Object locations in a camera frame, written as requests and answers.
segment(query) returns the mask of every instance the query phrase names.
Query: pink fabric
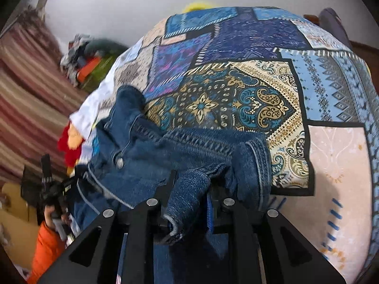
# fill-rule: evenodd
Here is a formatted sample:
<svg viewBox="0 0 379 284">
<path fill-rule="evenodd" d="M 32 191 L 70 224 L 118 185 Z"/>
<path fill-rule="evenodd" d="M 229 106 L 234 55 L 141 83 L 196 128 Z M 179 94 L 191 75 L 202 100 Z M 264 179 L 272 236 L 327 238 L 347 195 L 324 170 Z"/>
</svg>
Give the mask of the pink fabric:
<svg viewBox="0 0 379 284">
<path fill-rule="evenodd" d="M 371 173 L 364 129 L 309 126 L 309 131 L 315 196 L 287 197 L 281 213 L 350 284 L 363 267 L 371 237 Z"/>
</svg>

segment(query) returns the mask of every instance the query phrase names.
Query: orange jacket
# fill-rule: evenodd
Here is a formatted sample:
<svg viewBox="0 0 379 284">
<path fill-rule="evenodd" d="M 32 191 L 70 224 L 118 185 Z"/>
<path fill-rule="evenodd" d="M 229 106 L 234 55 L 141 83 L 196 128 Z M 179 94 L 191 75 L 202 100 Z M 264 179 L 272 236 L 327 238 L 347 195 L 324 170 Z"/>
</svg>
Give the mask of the orange jacket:
<svg viewBox="0 0 379 284">
<path fill-rule="evenodd" d="M 28 284 L 36 284 L 40 276 L 55 262 L 64 249 L 64 242 L 59 235 L 49 229 L 43 221 L 38 232 L 32 271 L 27 279 Z"/>
</svg>

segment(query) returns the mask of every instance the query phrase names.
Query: striped curtain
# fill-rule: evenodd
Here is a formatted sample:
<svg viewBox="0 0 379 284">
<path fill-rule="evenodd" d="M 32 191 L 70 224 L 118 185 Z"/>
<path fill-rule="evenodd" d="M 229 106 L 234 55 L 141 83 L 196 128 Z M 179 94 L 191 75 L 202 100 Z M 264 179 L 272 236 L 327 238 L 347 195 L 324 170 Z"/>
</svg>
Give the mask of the striped curtain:
<svg viewBox="0 0 379 284">
<path fill-rule="evenodd" d="M 35 10 L 24 11 L 0 38 L 0 187 L 20 182 L 25 165 L 40 172 L 46 153 L 57 176 L 66 172 L 56 144 L 86 93 L 61 74 L 60 58 Z"/>
</svg>

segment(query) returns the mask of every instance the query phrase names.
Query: metal button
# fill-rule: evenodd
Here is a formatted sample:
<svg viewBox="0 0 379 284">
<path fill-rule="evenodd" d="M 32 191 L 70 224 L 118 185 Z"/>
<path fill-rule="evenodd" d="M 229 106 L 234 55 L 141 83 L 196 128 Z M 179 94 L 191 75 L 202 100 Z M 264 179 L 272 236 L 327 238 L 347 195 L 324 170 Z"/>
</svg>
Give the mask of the metal button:
<svg viewBox="0 0 379 284">
<path fill-rule="evenodd" d="M 158 200 L 156 198 L 149 198 L 146 201 L 146 204 L 148 204 L 149 206 L 155 206 L 158 204 Z"/>
<path fill-rule="evenodd" d="M 118 158 L 116 161 L 116 167 L 118 169 L 122 169 L 124 166 L 124 159 L 123 158 Z"/>
<path fill-rule="evenodd" d="M 225 200 L 224 200 L 224 204 L 226 205 L 226 206 L 233 206 L 234 205 L 234 200 L 232 199 L 232 198 L 226 198 Z"/>
<path fill-rule="evenodd" d="M 279 212 L 276 209 L 269 209 L 267 210 L 267 215 L 271 218 L 276 218 L 278 216 Z"/>
<path fill-rule="evenodd" d="M 114 215 L 114 211 L 111 210 L 111 209 L 107 209 L 107 210 L 104 210 L 104 211 L 103 211 L 103 216 L 104 216 L 105 218 L 110 218 L 110 217 L 113 216 L 113 215 Z"/>
</svg>

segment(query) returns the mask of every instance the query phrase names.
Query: bed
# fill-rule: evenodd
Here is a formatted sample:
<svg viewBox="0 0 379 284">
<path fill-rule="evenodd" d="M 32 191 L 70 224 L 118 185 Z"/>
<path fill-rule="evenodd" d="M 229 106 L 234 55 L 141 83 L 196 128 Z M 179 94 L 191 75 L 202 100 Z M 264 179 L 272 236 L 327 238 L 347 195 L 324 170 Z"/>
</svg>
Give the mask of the bed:
<svg viewBox="0 0 379 284">
<path fill-rule="evenodd" d="M 266 134 L 270 207 L 280 210 L 353 283 L 379 248 L 379 97 L 367 64 L 330 33 L 275 7 L 223 7 L 160 21 L 115 62 L 71 115 L 92 125 L 120 86 L 147 100 L 162 130 L 233 128 Z"/>
</svg>

